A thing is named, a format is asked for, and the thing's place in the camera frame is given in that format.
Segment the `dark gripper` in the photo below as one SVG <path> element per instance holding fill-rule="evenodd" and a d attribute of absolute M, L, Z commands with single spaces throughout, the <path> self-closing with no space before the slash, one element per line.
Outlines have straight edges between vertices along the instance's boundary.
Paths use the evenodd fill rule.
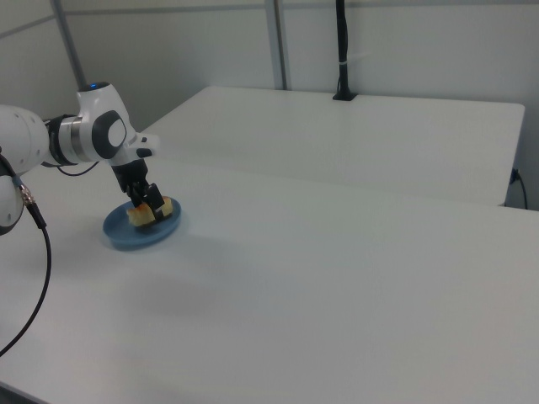
<path fill-rule="evenodd" d="M 123 165 L 112 166 L 112 171 L 119 183 L 120 190 L 127 194 L 134 207 L 142 205 L 144 195 L 146 202 L 152 211 L 156 221 L 164 219 L 164 200 L 154 183 L 148 186 L 146 175 L 148 173 L 147 164 L 144 159 L 136 159 Z"/>

